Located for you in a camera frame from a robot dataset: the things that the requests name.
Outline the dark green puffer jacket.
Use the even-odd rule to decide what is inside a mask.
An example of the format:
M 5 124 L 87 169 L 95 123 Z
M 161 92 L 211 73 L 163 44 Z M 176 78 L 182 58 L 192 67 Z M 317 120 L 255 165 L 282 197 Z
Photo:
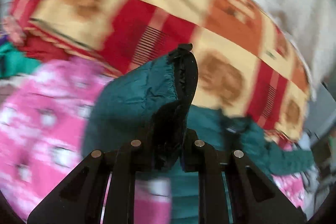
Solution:
M 181 164 L 186 133 L 194 130 L 199 139 L 218 151 L 243 151 L 271 182 L 273 174 L 301 172 L 303 155 L 267 142 L 262 128 L 251 118 L 228 118 L 220 110 L 192 105 L 198 67 L 191 48 L 182 44 L 109 82 L 92 107 L 82 156 L 97 149 L 117 151 L 132 140 L 140 140 L 135 185 L 142 178 L 170 174 L 176 166 L 198 178 L 196 172 L 185 172 Z M 199 216 L 199 185 L 196 195 Z

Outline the grey fleece garment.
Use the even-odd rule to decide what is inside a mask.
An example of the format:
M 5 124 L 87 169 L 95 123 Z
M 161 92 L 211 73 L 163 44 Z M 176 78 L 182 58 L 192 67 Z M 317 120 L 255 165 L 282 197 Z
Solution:
M 303 155 L 303 169 L 299 173 L 303 182 L 302 210 L 307 219 L 311 219 L 330 193 L 331 186 L 322 178 L 322 170 L 315 163 L 310 145 L 310 136 L 303 132 L 301 138 L 293 145 Z

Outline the pink penguin print bedsheet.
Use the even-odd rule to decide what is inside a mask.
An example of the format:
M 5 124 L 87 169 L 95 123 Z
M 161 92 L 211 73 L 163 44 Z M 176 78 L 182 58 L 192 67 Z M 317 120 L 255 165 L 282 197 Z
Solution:
M 92 107 L 110 81 L 96 61 L 49 61 L 1 103 L 1 191 L 26 220 L 82 159 Z M 176 166 L 135 185 L 136 223 L 197 223 L 198 178 Z

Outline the green and purple cloth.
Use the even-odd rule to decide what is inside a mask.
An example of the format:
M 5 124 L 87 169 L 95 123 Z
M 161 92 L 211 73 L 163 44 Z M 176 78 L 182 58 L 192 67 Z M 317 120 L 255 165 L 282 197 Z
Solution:
M 20 74 L 30 75 L 41 65 L 37 59 L 27 57 L 23 52 L 17 50 L 8 40 L 8 35 L 1 32 L 0 48 L 0 75 L 1 79 L 7 79 Z

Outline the red orange checked rose blanket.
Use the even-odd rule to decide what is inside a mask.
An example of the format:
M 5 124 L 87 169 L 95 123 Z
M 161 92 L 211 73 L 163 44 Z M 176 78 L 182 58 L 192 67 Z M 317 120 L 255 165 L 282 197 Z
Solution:
M 23 50 L 97 60 L 114 77 L 191 43 L 194 105 L 251 117 L 273 140 L 302 135 L 305 65 L 252 0 L 14 0 L 3 22 Z

